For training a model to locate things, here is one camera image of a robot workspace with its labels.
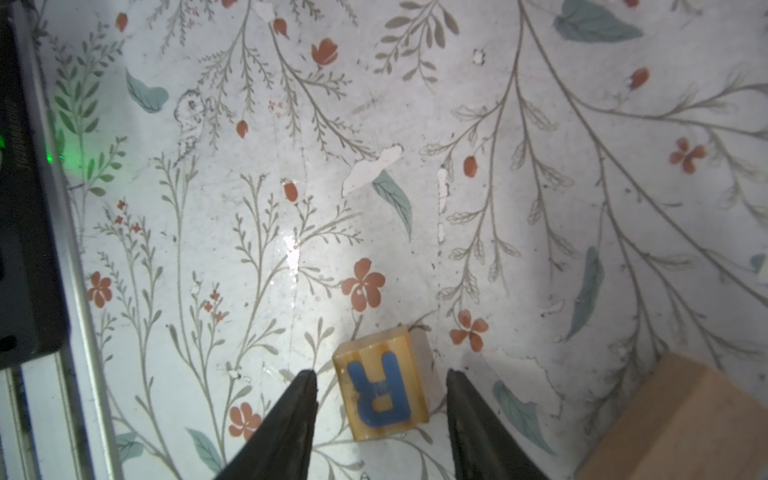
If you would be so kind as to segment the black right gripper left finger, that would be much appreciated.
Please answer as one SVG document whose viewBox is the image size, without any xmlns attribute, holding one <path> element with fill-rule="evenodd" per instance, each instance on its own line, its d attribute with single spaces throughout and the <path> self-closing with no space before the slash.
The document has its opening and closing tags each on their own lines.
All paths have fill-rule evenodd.
<svg viewBox="0 0 768 480">
<path fill-rule="evenodd" d="M 302 370 L 217 480 L 305 480 L 317 411 L 316 373 Z"/>
</svg>

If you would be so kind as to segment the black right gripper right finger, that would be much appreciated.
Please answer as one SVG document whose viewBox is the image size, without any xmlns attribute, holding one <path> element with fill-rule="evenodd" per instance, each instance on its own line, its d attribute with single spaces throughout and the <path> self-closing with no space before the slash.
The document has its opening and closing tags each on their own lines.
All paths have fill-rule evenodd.
<svg viewBox="0 0 768 480">
<path fill-rule="evenodd" d="M 448 432 L 455 476 L 462 480 L 544 479 L 468 377 L 446 378 Z"/>
</svg>

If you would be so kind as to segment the letter H wood cube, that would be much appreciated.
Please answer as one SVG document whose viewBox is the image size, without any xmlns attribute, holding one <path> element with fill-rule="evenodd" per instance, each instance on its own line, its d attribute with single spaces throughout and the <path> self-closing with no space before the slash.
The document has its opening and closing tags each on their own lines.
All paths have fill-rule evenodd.
<svg viewBox="0 0 768 480">
<path fill-rule="evenodd" d="M 345 342 L 332 361 L 355 441 L 376 440 L 429 421 L 427 396 L 407 327 Z"/>
</svg>

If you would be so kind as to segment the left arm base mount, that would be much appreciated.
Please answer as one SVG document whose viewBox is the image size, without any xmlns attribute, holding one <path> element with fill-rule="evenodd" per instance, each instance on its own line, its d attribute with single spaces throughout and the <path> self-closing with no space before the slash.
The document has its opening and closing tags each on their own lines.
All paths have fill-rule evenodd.
<svg viewBox="0 0 768 480">
<path fill-rule="evenodd" d="M 11 3 L 1 3 L 1 368 L 59 350 L 69 333 Z"/>
</svg>

